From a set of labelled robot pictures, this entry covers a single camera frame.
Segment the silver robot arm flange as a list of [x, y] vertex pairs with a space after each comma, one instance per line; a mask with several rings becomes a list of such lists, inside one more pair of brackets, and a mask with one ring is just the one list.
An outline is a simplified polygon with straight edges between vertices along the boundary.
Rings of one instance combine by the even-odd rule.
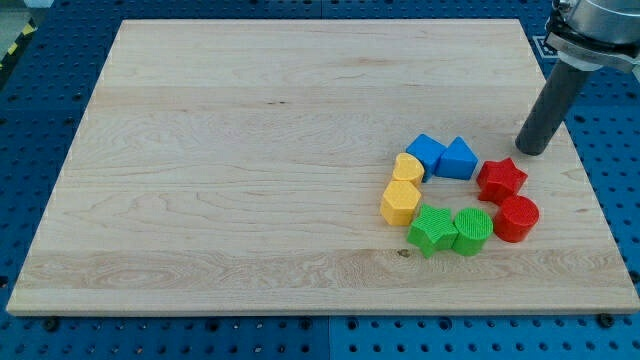
[[545, 43], [567, 70], [603, 67], [639, 76], [639, 3], [633, 0], [554, 0]]

